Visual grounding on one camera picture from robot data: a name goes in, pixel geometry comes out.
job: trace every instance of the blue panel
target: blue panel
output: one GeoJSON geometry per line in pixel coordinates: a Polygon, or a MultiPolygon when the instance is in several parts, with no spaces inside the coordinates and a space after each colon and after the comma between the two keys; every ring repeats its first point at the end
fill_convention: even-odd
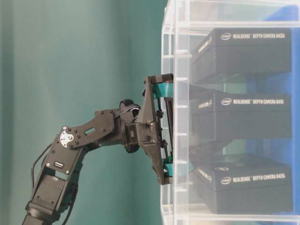
{"type": "MultiPolygon", "coordinates": [[[[267,21],[297,21],[298,7],[295,5],[283,7],[267,18],[267,21]]],[[[247,141],[247,151],[271,158],[274,161],[289,164],[292,172],[293,212],[282,214],[300,214],[300,183],[297,176],[300,174],[300,29],[292,28],[292,71],[290,73],[272,76],[263,81],[249,82],[248,93],[288,93],[292,103],[292,138],[291,139],[264,139],[247,141]]]]}

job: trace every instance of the teal backdrop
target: teal backdrop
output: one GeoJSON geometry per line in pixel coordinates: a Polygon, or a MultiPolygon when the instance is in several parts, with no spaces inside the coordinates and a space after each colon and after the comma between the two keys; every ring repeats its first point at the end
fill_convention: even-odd
{"type": "MultiPolygon", "coordinates": [[[[132,98],[160,73],[165,0],[0,0],[0,224],[20,225],[30,167],[62,125],[132,98]]],[[[70,225],[160,225],[143,150],[89,153],[70,225]]],[[[62,215],[60,225],[66,214],[62,215]]]]}

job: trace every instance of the black box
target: black box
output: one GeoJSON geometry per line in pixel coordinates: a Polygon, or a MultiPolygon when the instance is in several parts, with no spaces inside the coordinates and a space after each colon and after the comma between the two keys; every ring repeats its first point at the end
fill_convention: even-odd
{"type": "Polygon", "coordinates": [[[287,94],[230,94],[217,90],[191,100],[193,135],[205,141],[291,137],[287,94]]]}
{"type": "Polygon", "coordinates": [[[251,154],[205,158],[192,181],[217,214],[270,214],[293,210],[288,165],[251,154]]]}
{"type": "Polygon", "coordinates": [[[291,71],[289,28],[216,28],[192,52],[191,83],[240,83],[291,71]]]}

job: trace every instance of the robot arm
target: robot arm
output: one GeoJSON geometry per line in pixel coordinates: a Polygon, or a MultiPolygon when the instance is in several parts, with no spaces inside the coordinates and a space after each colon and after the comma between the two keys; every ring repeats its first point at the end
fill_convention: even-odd
{"type": "Polygon", "coordinates": [[[152,160],[159,184],[171,183],[161,156],[161,148],[166,149],[160,126],[162,111],[160,103],[159,110],[155,111],[152,88],[154,84],[168,82],[173,82],[172,74],[147,77],[142,108],[124,100],[119,109],[95,112],[95,118],[84,125],[63,126],[46,149],[48,153],[35,183],[33,179],[23,225],[51,225],[69,207],[63,225],[66,224],[78,192],[83,158],[89,151],[105,145],[123,144],[128,153],[142,147],[152,160]]]}

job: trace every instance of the wire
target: wire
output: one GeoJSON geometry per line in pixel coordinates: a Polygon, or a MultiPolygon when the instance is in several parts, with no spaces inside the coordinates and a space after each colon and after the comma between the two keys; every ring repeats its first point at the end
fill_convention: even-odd
{"type": "Polygon", "coordinates": [[[62,225],[67,224],[67,221],[68,221],[68,219],[71,215],[71,212],[73,210],[73,207],[74,207],[74,203],[75,203],[75,200],[76,200],[77,193],[78,193],[78,187],[76,187],[75,190],[74,190],[74,194],[73,194],[72,202],[70,203],[69,211],[67,212],[67,216],[66,216],[64,222],[62,223],[62,225]]]}
{"type": "Polygon", "coordinates": [[[123,109],[117,111],[115,114],[114,114],[114,118],[117,118],[119,116],[121,116],[122,114],[128,112],[128,111],[132,111],[134,109],[137,109],[137,110],[140,110],[141,107],[137,104],[131,104],[131,105],[128,105],[126,107],[124,107],[123,109]]]}
{"type": "Polygon", "coordinates": [[[46,151],[51,147],[52,144],[49,144],[46,149],[43,151],[43,153],[34,161],[32,167],[31,167],[31,182],[32,182],[32,189],[34,188],[34,167],[36,166],[37,162],[40,160],[40,158],[46,153],[46,151]]]}

